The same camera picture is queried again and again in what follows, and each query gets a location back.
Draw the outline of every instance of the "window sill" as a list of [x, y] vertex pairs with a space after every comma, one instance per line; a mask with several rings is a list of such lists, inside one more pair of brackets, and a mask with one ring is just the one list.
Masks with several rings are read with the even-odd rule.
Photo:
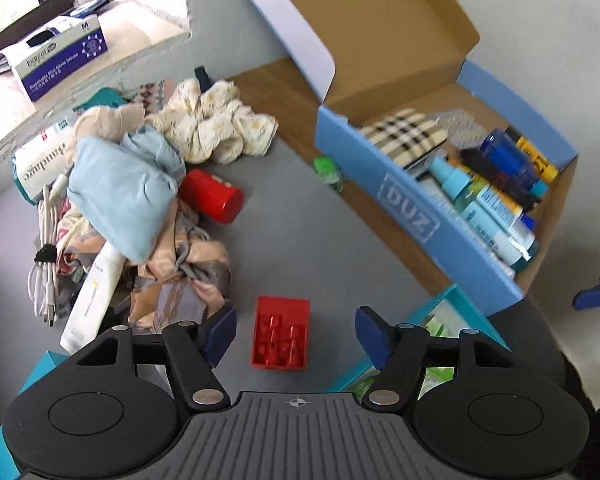
[[[70, 102], [75, 90], [88, 84], [103, 70], [171, 38], [188, 35], [188, 31], [133, 2], [113, 5], [115, 7], [99, 16], [108, 51], [71, 74], [40, 100], [31, 103], [10, 72], [0, 75], [0, 145], [12, 133], [28, 129], [27, 126], [38, 130], [46, 125], [38, 126], [35, 119], [48, 119], [51, 122], [51, 117], [57, 110], [66, 110], [75, 105]], [[34, 131], [21, 132], [26, 137], [33, 133]]]

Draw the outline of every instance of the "black cable tie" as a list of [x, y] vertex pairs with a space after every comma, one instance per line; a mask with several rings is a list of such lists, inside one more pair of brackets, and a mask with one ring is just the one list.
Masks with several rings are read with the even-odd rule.
[[53, 244], [44, 244], [34, 259], [37, 264], [54, 264], [57, 260], [58, 249]]

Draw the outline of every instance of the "plaid pouch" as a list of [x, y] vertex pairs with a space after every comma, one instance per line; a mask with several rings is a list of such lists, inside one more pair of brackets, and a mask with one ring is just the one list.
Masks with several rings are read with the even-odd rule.
[[360, 133], [401, 168], [408, 168], [446, 140], [446, 130], [413, 108], [360, 128]]

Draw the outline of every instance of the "red cylinder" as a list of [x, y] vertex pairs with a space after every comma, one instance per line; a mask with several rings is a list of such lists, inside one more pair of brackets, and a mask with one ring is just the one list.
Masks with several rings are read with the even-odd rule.
[[202, 170], [187, 173], [178, 196], [193, 209], [222, 224], [233, 222], [244, 203], [244, 193], [238, 187]]

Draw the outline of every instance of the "wooden table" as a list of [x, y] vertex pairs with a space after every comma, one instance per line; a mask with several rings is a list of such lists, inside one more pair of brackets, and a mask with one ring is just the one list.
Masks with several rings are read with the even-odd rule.
[[[317, 97], [293, 62], [287, 58], [233, 78], [242, 100], [257, 112], [278, 119], [278, 135], [311, 164], [321, 153], [314, 146]], [[450, 285], [427, 253], [365, 191], [350, 180], [342, 199], [400, 258], [430, 294]]]

